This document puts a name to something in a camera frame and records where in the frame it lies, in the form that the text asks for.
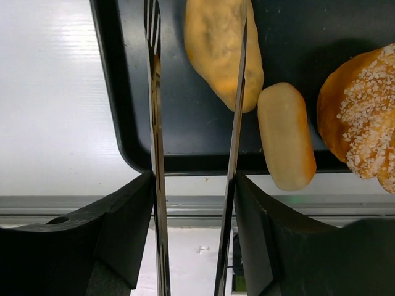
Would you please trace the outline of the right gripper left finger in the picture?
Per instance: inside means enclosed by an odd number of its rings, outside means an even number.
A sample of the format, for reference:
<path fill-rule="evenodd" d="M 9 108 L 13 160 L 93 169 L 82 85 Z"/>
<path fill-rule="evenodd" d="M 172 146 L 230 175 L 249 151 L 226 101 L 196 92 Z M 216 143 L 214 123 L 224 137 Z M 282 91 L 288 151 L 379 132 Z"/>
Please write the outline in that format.
<path fill-rule="evenodd" d="M 1 294 L 129 295 L 143 258 L 152 188 L 146 172 L 45 224 L 1 229 Z"/>

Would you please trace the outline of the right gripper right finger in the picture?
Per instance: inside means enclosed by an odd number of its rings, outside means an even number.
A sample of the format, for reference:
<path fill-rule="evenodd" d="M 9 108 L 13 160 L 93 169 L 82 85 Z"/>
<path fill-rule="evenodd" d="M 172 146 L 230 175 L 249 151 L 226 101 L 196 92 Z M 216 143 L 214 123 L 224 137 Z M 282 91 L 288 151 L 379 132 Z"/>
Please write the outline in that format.
<path fill-rule="evenodd" d="M 242 173 L 235 184 L 249 295 L 394 294 L 394 220 L 337 228 L 293 210 Z"/>

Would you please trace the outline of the metal tongs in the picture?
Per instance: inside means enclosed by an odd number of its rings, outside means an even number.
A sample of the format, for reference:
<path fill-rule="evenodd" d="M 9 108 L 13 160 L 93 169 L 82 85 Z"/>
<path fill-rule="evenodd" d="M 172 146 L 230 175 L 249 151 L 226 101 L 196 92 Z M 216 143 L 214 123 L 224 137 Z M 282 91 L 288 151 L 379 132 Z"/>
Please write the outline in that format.
<path fill-rule="evenodd" d="M 235 174 L 238 161 L 239 139 L 241 132 L 243 98 L 247 52 L 247 6 L 242 5 L 241 23 L 243 34 L 241 39 L 241 56 L 239 62 L 238 84 L 235 100 L 235 113 L 231 135 L 230 155 L 227 171 L 227 185 L 224 199 L 222 226 L 215 275 L 214 295 L 225 295 L 228 270 L 228 253 L 230 244 L 233 201 L 235 196 Z M 167 198 L 165 192 L 164 148 L 162 134 L 160 73 L 161 73 L 161 19 L 157 1 L 144 2 L 144 29 L 148 53 L 148 86 L 151 135 L 151 163 L 155 178 L 154 218 L 156 227 L 156 266 L 157 293 L 170 295 L 170 263 L 167 226 Z"/>

